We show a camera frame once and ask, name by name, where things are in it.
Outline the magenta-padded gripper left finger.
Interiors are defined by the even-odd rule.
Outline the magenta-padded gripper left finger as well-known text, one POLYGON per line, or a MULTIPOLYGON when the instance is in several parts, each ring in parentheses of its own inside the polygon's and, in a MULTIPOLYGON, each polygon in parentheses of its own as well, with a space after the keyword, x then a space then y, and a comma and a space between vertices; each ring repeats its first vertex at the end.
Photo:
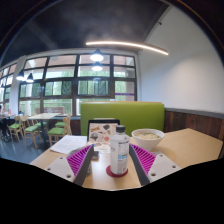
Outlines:
POLYGON ((46 171, 82 186, 93 154, 93 145, 83 147, 67 157, 58 157, 46 168, 46 171))

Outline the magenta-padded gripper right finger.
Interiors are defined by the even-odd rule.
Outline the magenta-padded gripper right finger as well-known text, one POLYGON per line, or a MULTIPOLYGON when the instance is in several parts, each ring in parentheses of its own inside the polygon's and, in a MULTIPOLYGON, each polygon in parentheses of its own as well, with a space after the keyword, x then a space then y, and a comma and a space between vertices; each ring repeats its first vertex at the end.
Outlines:
POLYGON ((154 154, 137 145, 130 144, 129 154, 142 186, 180 170, 180 167, 163 153, 154 154))

